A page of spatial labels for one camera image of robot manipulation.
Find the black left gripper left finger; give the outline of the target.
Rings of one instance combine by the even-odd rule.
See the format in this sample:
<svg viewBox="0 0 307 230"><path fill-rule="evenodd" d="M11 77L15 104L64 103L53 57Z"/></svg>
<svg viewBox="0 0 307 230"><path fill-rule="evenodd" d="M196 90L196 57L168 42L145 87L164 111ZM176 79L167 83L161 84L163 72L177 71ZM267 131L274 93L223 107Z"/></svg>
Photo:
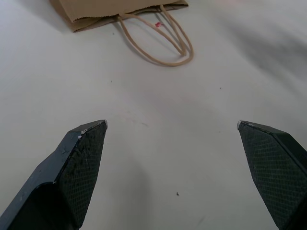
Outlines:
<svg viewBox="0 0 307 230"><path fill-rule="evenodd" d="M107 121L70 130L0 216L0 230L79 230L98 178Z"/></svg>

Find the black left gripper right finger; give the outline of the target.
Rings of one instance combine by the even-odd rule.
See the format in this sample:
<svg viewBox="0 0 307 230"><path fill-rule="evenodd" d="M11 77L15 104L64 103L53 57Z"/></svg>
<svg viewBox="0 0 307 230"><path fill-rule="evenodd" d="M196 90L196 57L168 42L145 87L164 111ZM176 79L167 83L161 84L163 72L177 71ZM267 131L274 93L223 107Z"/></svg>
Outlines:
<svg viewBox="0 0 307 230"><path fill-rule="evenodd" d="M279 230L307 230L307 151L288 133L239 121L253 182Z"/></svg>

